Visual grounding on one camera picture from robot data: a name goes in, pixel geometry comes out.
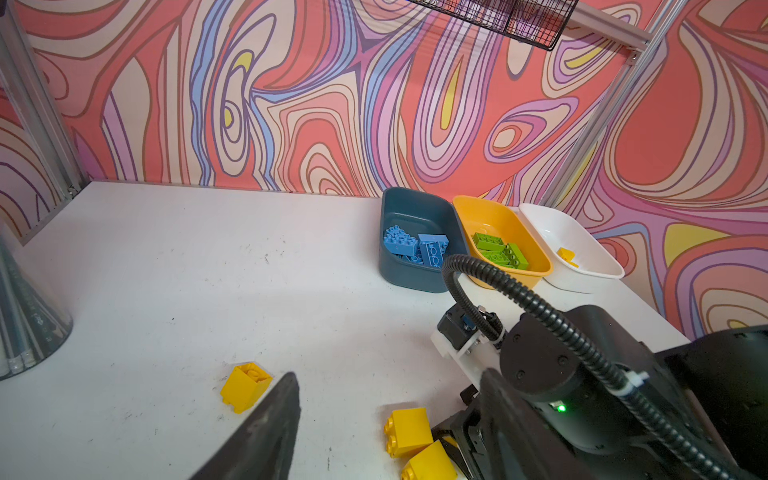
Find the orange-yellow lego cluster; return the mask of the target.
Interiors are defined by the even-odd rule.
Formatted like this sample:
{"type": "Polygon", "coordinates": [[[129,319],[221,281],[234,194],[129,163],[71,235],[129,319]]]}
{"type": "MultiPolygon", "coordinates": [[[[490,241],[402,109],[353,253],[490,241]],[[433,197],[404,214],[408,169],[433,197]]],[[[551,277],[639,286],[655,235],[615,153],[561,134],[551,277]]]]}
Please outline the orange-yellow lego cluster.
{"type": "Polygon", "coordinates": [[[456,480],[458,474],[442,443],[435,441],[412,457],[403,468],[401,480],[456,480]]]}

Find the yellow lego long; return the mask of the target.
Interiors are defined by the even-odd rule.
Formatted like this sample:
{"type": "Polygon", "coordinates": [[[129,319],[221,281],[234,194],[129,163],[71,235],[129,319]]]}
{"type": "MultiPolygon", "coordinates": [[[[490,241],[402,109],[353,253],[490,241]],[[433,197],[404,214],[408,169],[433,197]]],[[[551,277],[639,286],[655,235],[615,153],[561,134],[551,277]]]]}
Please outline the yellow lego long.
{"type": "Polygon", "coordinates": [[[557,251],[557,255],[572,267],[574,268],[579,267],[579,265],[575,262],[575,253],[573,251],[567,248],[560,247],[557,251]]]}

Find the blue lego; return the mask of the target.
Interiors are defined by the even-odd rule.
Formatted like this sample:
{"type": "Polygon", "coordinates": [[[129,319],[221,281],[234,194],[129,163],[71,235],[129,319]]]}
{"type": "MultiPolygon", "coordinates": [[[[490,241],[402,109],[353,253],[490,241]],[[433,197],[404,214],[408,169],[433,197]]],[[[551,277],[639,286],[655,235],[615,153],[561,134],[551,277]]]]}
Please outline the blue lego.
{"type": "Polygon", "coordinates": [[[444,255],[449,245],[449,239],[445,235],[419,234],[419,251],[424,264],[432,268],[440,269],[444,262],[444,255]]]}
{"type": "Polygon", "coordinates": [[[415,257],[417,254],[418,240],[398,225],[393,225],[385,230],[383,243],[384,247],[394,255],[415,257]]]}
{"type": "Polygon", "coordinates": [[[412,264],[416,264],[416,265],[424,264],[424,260],[422,259],[420,254],[413,255],[413,256],[404,256],[404,259],[412,264]]]}

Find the green lego pair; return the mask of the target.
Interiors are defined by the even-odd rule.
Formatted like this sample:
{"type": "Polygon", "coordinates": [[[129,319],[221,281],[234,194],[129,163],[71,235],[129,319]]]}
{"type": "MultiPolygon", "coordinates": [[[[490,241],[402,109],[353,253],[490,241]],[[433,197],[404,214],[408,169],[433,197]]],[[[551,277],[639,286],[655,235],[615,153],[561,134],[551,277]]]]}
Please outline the green lego pair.
{"type": "Polygon", "coordinates": [[[530,264],[523,254],[522,250],[515,243],[507,243],[503,250],[512,268],[518,270],[528,270],[530,264]]]}
{"type": "Polygon", "coordinates": [[[511,260],[503,251],[480,250],[480,254],[485,260],[497,266],[505,268],[512,268],[515,266],[514,261],[511,260]]]}

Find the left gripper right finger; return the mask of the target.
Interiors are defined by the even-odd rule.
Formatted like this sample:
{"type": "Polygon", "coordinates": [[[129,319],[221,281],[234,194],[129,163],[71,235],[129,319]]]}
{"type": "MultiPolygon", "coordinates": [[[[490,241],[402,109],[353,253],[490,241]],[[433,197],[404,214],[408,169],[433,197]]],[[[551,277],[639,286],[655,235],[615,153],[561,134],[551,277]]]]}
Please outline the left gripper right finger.
{"type": "Polygon", "coordinates": [[[493,479],[593,477],[494,369],[481,376],[480,411],[493,479]]]}

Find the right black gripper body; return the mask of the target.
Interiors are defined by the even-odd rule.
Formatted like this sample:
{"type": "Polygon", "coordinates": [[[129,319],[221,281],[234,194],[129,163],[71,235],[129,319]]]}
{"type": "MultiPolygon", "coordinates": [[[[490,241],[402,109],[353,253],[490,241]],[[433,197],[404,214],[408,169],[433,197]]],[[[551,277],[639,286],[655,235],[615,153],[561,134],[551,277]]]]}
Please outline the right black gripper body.
{"type": "Polygon", "coordinates": [[[492,476],[479,400],[481,375],[487,369],[499,370],[528,412],[564,444],[568,458],[578,461],[594,478],[695,478],[531,315],[522,315],[504,339],[493,344],[454,305],[438,322],[432,341],[470,380],[461,394],[465,409],[432,429],[467,478],[492,476]]]}

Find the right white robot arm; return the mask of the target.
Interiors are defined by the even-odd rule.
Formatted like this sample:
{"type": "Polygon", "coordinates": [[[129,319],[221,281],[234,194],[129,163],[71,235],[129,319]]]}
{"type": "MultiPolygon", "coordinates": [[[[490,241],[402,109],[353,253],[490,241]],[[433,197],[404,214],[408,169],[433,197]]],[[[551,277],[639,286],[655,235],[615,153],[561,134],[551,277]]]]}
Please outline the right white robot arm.
{"type": "Polygon", "coordinates": [[[497,266],[449,256],[433,341],[469,378],[432,430],[469,479],[763,479],[767,330],[651,351],[604,309],[560,311],[497,266]]]}

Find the yellow lego top cluster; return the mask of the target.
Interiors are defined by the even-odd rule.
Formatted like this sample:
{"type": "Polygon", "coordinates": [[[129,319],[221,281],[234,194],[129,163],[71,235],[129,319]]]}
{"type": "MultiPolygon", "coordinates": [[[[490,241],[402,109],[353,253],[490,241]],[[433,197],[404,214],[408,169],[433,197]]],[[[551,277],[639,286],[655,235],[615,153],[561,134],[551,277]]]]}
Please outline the yellow lego top cluster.
{"type": "Polygon", "coordinates": [[[394,410],[386,420],[384,434],[391,458],[418,453],[434,441],[425,408],[394,410]]]}

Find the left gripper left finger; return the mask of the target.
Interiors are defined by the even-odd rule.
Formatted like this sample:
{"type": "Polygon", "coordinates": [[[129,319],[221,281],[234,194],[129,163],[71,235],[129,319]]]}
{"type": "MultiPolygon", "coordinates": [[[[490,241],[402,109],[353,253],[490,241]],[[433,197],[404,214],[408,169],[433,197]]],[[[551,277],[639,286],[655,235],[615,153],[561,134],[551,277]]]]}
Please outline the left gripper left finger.
{"type": "Polygon", "coordinates": [[[299,382],[288,372],[191,478],[288,479],[300,416],[299,382]]]}

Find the blue lego bottom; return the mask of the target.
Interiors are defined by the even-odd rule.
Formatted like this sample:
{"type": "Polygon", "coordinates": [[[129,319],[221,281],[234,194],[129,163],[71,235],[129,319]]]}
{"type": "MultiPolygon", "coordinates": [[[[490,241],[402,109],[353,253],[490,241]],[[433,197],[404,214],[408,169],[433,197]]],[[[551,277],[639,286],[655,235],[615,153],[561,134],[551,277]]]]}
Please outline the blue lego bottom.
{"type": "Polygon", "coordinates": [[[412,264],[416,264],[416,265],[424,264],[424,260],[422,259],[420,254],[413,255],[413,256],[404,256],[404,259],[412,264]]]}

